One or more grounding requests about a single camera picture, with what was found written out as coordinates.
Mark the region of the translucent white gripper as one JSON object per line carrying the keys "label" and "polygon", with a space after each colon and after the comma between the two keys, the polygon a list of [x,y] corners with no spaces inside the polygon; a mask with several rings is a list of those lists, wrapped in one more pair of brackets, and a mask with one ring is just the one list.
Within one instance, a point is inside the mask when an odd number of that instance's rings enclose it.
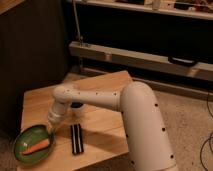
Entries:
{"label": "translucent white gripper", "polygon": [[49,110],[47,119],[48,119],[48,130],[55,131],[58,128],[58,126],[62,123],[62,121],[65,119],[65,116],[57,114],[52,110]]}

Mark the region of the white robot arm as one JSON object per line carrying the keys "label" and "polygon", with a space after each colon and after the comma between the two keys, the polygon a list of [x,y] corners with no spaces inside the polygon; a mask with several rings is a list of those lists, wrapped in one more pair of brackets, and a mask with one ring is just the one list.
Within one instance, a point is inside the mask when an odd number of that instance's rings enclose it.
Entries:
{"label": "white robot arm", "polygon": [[179,171],[156,96],[147,84],[130,82],[120,92],[60,85],[54,89],[53,97],[48,112],[52,130],[65,119],[73,102],[118,111],[136,171]]}

